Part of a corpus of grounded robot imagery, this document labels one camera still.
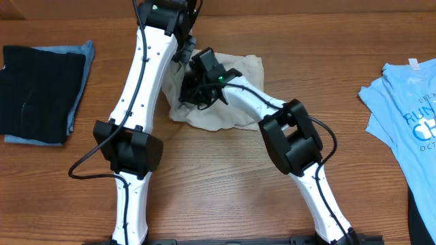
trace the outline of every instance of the light blue t-shirt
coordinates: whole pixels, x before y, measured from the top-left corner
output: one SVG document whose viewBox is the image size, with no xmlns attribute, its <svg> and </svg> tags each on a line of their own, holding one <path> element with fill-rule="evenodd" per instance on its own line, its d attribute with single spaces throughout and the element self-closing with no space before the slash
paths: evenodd
<svg viewBox="0 0 436 245">
<path fill-rule="evenodd" d="M 367 131 L 392 149 L 436 241 L 436 59 L 420 71 L 386 64 L 359 96 L 372 112 Z"/>
</svg>

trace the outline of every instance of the black bracket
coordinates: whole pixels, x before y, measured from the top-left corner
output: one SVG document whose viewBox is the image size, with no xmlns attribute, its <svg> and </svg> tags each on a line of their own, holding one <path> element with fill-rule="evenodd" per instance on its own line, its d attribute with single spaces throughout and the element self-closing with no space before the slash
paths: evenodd
<svg viewBox="0 0 436 245">
<path fill-rule="evenodd" d="M 177 51 L 176 54 L 172 57 L 172 60 L 174 62 L 182 62 L 183 64 L 188 64 L 192 52 L 196 48 L 196 44 L 197 39 L 190 35 L 182 49 Z"/>
<path fill-rule="evenodd" d="M 189 66 L 191 71 L 183 78 L 179 101 L 194 105 L 209 104 L 216 98 L 227 103 L 221 84 L 242 76 L 236 69 L 226 71 L 224 65 L 215 58 L 212 48 L 206 48 L 193 56 Z"/>
<path fill-rule="evenodd" d="M 196 0 L 149 0 L 138 6 L 142 27 L 163 29 L 165 35 L 177 38 L 180 49 L 189 38 L 189 30 L 196 21 Z"/>
<path fill-rule="evenodd" d="M 301 102 L 294 99 L 259 122 L 271 161 L 283 174 L 301 177 L 306 168 L 322 160 L 322 142 L 308 116 Z M 297 130 L 285 135 L 285 126 L 297 126 Z"/>
<path fill-rule="evenodd" d="M 94 138 L 98 144 L 107 139 L 118 128 L 112 122 L 95 122 Z M 156 170 L 162 158 L 164 143 L 141 127 L 130 131 L 123 128 L 110 142 L 102 147 L 106 160 L 110 161 L 110 169 L 119 174 L 121 171 L 137 175 L 143 180 L 148 172 Z"/>
<path fill-rule="evenodd" d="M 350 239 L 351 244 L 347 242 L 345 236 L 339 241 L 328 243 L 323 241 L 317 234 L 293 235 L 290 238 L 290 245 L 384 245 L 383 236 L 381 235 L 368 236 L 354 233 Z"/>
</svg>

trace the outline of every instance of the folded t-shirt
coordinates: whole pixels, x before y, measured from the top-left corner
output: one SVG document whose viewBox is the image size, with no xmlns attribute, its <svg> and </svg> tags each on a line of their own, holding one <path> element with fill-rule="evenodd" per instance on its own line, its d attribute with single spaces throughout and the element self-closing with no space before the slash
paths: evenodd
<svg viewBox="0 0 436 245">
<path fill-rule="evenodd" d="M 436 240 L 436 60 L 420 68 L 386 64 L 359 96 L 372 112 L 367 131 L 392 149 Z"/>
<path fill-rule="evenodd" d="M 85 56 L 4 46 L 3 58 L 0 133 L 65 142 L 67 115 L 80 88 Z"/>
<path fill-rule="evenodd" d="M 93 42 L 89 40 L 86 44 L 83 44 L 81 46 L 51 46 L 51 47 L 36 47 L 35 49 L 43 50 L 43 51 L 51 51 L 57 54 L 66 54 L 66 53 L 83 54 L 86 57 L 86 61 L 83 67 L 83 75 L 82 75 L 82 82 L 80 84 L 80 90 L 77 94 L 74 105 L 68 112 L 68 117 L 67 117 L 68 126 L 67 126 L 66 134 L 71 135 L 71 133 L 74 130 L 74 117 L 76 115 L 76 110 L 82 98 L 84 88 L 87 84 L 89 71 L 91 69 L 91 63 L 93 62 L 94 55 L 95 55 Z M 13 135 L 5 135 L 5 142 L 18 143 L 18 144 L 34 144 L 38 146 L 62 146 L 63 145 L 62 143 L 48 144 L 45 142 L 41 142 L 39 140 L 28 140 Z"/>
</svg>

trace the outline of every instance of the black wire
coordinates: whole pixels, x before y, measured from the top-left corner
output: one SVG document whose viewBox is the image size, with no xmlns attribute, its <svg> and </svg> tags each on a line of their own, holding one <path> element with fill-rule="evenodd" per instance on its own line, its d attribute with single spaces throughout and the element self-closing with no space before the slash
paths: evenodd
<svg viewBox="0 0 436 245">
<path fill-rule="evenodd" d="M 94 149 L 92 149 L 90 152 L 86 153 L 81 159 L 79 159 L 78 161 L 76 161 L 68 170 L 68 176 L 73 178 L 73 179 L 77 179 L 77 180 L 89 180 L 89 179 L 94 179 L 94 178 L 116 178 L 118 180 L 120 180 L 123 184 L 124 184 L 124 189 L 125 189 L 125 207 L 124 207 L 124 215 L 123 215 L 123 229 L 124 229 L 124 238 L 125 238 L 125 245 L 129 245 L 129 239 L 128 239 L 128 232 L 127 232 L 127 207 L 129 206 L 129 184 L 127 183 L 127 181 L 118 175 L 115 174 L 93 174 L 93 175 L 88 175 L 88 176 L 77 176 L 75 174 L 73 174 L 73 171 L 84 161 L 86 161 L 90 156 L 92 156 L 94 153 L 96 153 L 100 148 L 102 148 L 104 145 L 106 145 L 108 142 L 110 142 L 119 132 L 121 132 L 121 130 L 123 129 L 124 124 L 127 122 L 127 119 L 130 116 L 130 112 L 131 109 L 133 108 L 134 104 L 135 104 L 135 100 L 136 97 L 138 96 L 139 93 L 139 89 L 141 87 L 141 82 L 142 82 L 142 78 L 144 77 L 144 72 L 145 72 L 145 64 L 146 64 L 146 57 L 147 57 L 147 43 L 146 43 L 146 39 L 145 39 L 145 31 L 144 31 L 144 27 L 142 26 L 142 21 L 141 21 L 141 17 L 139 15 L 139 11 L 138 11 L 138 6 L 136 5 L 136 1 L 132 0 L 132 3 L 134 5 L 134 9 L 135 9 L 135 14 L 136 14 L 136 18 L 138 19 L 138 23 L 140 23 L 140 31 L 141 31 L 141 36 L 142 36 L 142 50 L 143 50 L 143 57 L 142 57 L 142 66 L 141 66 L 141 72 L 138 78 L 138 83 L 136 84 L 136 88 L 134 91 L 134 94 L 131 98 L 129 107 L 126 110 L 126 113 L 124 115 L 123 120 L 121 121 L 121 123 L 119 124 L 118 128 L 115 129 L 115 131 L 109 135 L 109 137 L 107 137 L 102 143 L 98 144 L 96 147 L 94 147 Z"/>
<path fill-rule="evenodd" d="M 273 109 L 276 110 L 281 110 L 282 108 L 277 106 L 277 105 L 273 105 L 271 102 L 267 101 L 265 98 L 263 98 L 262 96 L 260 96 L 259 94 L 257 94 L 255 91 L 253 91 L 250 88 L 247 88 L 246 86 L 243 85 L 239 85 L 239 84 L 230 84 L 230 83 L 213 83 L 213 84 L 202 84 L 199 85 L 197 87 L 195 87 L 194 89 L 196 90 L 195 93 L 192 95 L 192 97 L 195 97 L 197 95 L 197 93 L 200 92 L 201 88 L 208 88 L 208 87 L 216 87 L 219 89 L 222 89 L 226 86 L 231 86 L 231 87 L 235 87 L 235 88 L 241 88 L 243 90 L 249 91 L 251 94 L 253 94 L 254 96 L 256 96 L 260 101 L 264 102 L 268 107 L 271 107 Z M 217 98 L 215 98 L 214 100 L 212 100 L 212 102 L 210 103 L 206 103 L 206 105 L 208 106 L 208 108 L 214 104 L 214 102 L 217 101 Z"/>
<path fill-rule="evenodd" d="M 203 7 L 203 0 L 200 0 L 200 6 L 198 6 L 198 9 L 197 9 L 197 16 L 200 13 L 200 10 L 202 9 L 202 7 Z"/>
<path fill-rule="evenodd" d="M 320 174 L 320 170 L 321 170 L 322 166 L 324 166 L 324 164 L 326 164 L 326 162 L 330 159 L 330 157 L 332 157 L 333 154 L 336 152 L 336 149 L 338 148 L 338 141 L 337 141 L 336 136 L 334 135 L 332 129 L 330 129 L 325 123 L 323 123 L 322 121 L 320 121 L 316 118 L 313 118 L 311 116 L 307 116 L 307 118 L 309 120 L 313 121 L 314 123 L 318 124 L 319 126 L 323 127 L 332 136 L 333 149 L 330 152 L 330 154 L 328 154 L 327 157 L 324 158 L 324 160 L 322 160 L 321 163 L 319 163 L 318 168 L 316 169 L 316 172 L 315 172 L 315 181 L 316 181 L 316 185 L 318 187 L 318 191 L 320 192 L 320 196 L 322 198 L 322 201 L 324 202 L 324 205 L 326 206 L 327 210 L 329 211 L 330 216 L 334 219 L 334 221 L 336 221 L 336 224 L 338 224 L 339 228 L 341 229 L 343 235 L 345 236 L 345 239 L 347 240 L 347 243 L 350 245 L 351 243 L 350 243 L 349 237 L 347 235 L 347 232 L 345 231 L 342 224 L 339 222 L 339 219 L 336 217 L 336 215 L 332 211 L 332 208 L 328 205 L 326 197 L 324 196 L 324 194 L 322 192 L 320 178 L 319 178 L 319 174 Z"/>
</svg>

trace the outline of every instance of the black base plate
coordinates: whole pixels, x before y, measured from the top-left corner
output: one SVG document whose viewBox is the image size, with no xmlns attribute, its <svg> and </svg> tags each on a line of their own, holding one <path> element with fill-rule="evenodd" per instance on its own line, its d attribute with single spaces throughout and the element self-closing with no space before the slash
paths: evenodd
<svg viewBox="0 0 436 245">
<path fill-rule="evenodd" d="M 382 236 L 358 234 L 359 245 L 384 245 Z M 293 235 L 290 239 L 248 239 L 248 240 L 151 240 L 149 245 L 324 245 L 316 242 L 313 235 Z"/>
<path fill-rule="evenodd" d="M 149 245 L 290 245 L 289 239 L 247 239 L 247 240 L 152 240 Z"/>
</svg>

